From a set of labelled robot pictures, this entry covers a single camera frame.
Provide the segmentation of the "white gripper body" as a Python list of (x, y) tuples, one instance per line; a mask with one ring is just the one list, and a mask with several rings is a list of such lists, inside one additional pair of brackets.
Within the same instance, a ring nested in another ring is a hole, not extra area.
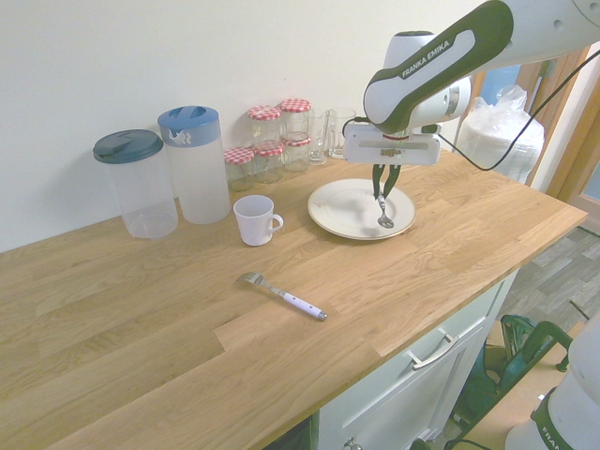
[(406, 136), (387, 136), (368, 123), (352, 122), (344, 128), (344, 158), (352, 163), (433, 165), (441, 153), (440, 139), (416, 129)]

